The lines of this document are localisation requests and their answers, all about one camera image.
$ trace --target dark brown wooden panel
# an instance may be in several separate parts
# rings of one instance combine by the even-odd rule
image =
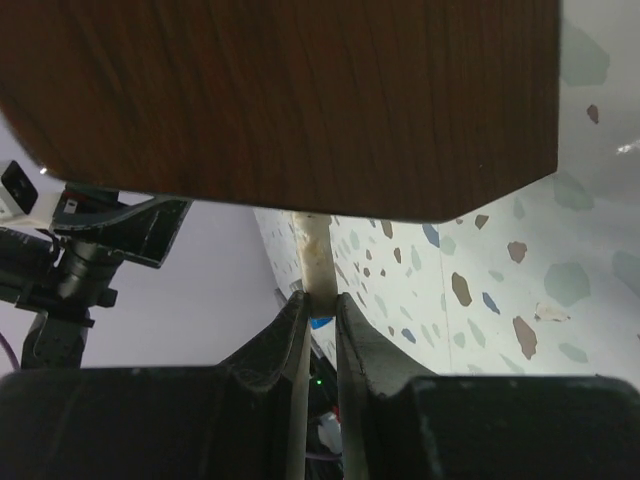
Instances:
[[[553,172],[558,0],[0,0],[0,105],[66,180],[445,220]]]

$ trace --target brown spot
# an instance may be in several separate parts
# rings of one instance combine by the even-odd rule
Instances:
[[[458,301],[460,305],[463,307],[468,307],[471,305],[473,301],[471,299],[471,294],[469,293],[469,285],[467,284],[467,280],[462,276],[454,273],[451,275],[451,288],[453,288],[453,293],[458,297]]]
[[[513,319],[513,328],[516,331],[518,343],[522,348],[522,354],[527,357],[527,360],[531,360],[531,357],[536,354],[536,345],[538,345],[536,332],[533,331],[522,317],[516,317]]]
[[[384,234],[389,238],[393,238],[393,227],[391,226],[391,222],[389,220],[380,220],[380,224],[382,225],[382,231]]]
[[[349,285],[349,280],[347,280],[347,277],[345,277],[344,272],[342,271],[342,269],[340,268],[340,265],[338,265],[336,263],[336,272],[338,273],[338,275],[340,275],[340,277],[344,280],[344,283],[346,283],[347,285]]]
[[[488,221],[489,217],[486,215],[478,215],[476,217],[476,227],[478,227],[478,230],[482,230],[482,227],[484,227]]]
[[[589,105],[589,108],[587,108],[587,115],[589,115],[591,121],[596,125],[600,123],[600,113],[598,112],[598,107],[595,105]]]
[[[527,254],[527,245],[522,242],[511,242],[507,249],[509,250],[509,256],[511,260],[516,263],[522,263],[525,255]]]

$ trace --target white wall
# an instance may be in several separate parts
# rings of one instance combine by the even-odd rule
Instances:
[[[61,189],[39,175],[1,127],[0,159],[17,160],[41,191]],[[278,311],[273,273],[247,207],[194,203],[164,266],[126,263],[111,286],[119,291],[118,302],[112,309],[92,309],[96,325],[83,366],[215,364]],[[18,357],[33,317],[0,302],[0,332]],[[0,351],[0,375],[9,371]]]

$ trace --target wood grain surface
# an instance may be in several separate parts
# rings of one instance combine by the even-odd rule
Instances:
[[[439,221],[556,168],[559,0],[0,12],[0,106],[65,180]]]

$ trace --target blue fleck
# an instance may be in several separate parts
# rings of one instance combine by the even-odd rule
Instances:
[[[411,333],[411,330],[409,330],[408,328],[403,328],[401,333],[402,333],[402,336],[407,340],[409,340],[411,343],[416,343],[416,337],[413,336],[413,333]]]
[[[440,248],[440,234],[435,228],[433,228],[433,225],[430,223],[424,223],[422,225],[422,231],[431,245]]]
[[[493,301],[493,298],[491,298],[487,292],[482,293],[482,301],[487,307],[489,307],[489,310],[500,315],[500,309],[496,306],[496,302]]]

